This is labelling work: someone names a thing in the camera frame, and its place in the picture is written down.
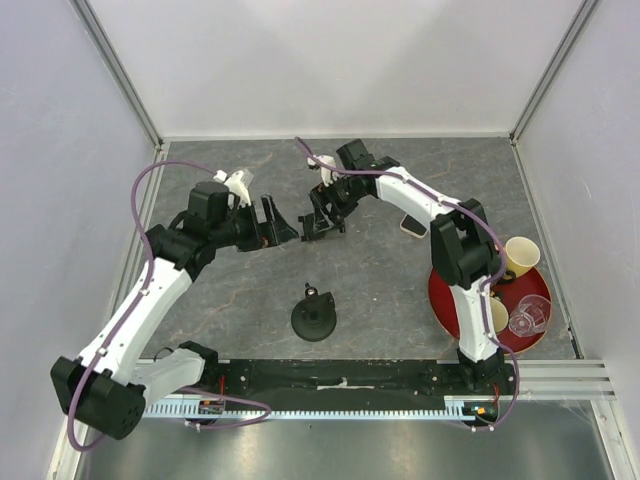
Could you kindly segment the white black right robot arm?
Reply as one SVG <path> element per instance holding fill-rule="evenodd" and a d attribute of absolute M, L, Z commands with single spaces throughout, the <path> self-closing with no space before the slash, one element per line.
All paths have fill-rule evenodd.
<path fill-rule="evenodd" d="M 344 231 L 345 219 L 371 196 L 389 203 L 424 226 L 430 238 L 433 270 L 450 288 L 458 321 L 458 381 L 477 394 L 495 384 L 513 386 L 506 346 L 498 339 L 490 309 L 490 287 L 506 270 L 506 255 L 489 227 L 483 206 L 444 195 L 411 175 L 391 157 L 377 158 L 361 140 L 341 146 L 335 157 L 316 155 L 296 141 L 307 165 L 321 174 L 309 197 L 310 214 L 300 217 L 303 240 Z"/>

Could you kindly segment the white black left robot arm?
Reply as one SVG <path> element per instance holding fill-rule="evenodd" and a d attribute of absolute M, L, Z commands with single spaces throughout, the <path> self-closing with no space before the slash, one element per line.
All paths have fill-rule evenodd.
<path fill-rule="evenodd" d="M 190 191 L 186 209 L 168 226 L 144 232 L 151 257 L 136 286 L 80 354 L 73 359 L 59 357 L 50 370 L 69 436 L 75 422 L 81 422 L 121 440 L 155 400 L 186 386 L 198 393 L 216 388 L 220 371 L 210 361 L 217 354 L 194 343 L 177 349 L 157 370 L 139 372 L 135 367 L 164 316 L 218 250 L 234 247 L 251 252 L 298 238 L 271 196 L 262 196 L 261 202 L 263 220 L 249 195 L 221 183 L 200 182 Z"/>

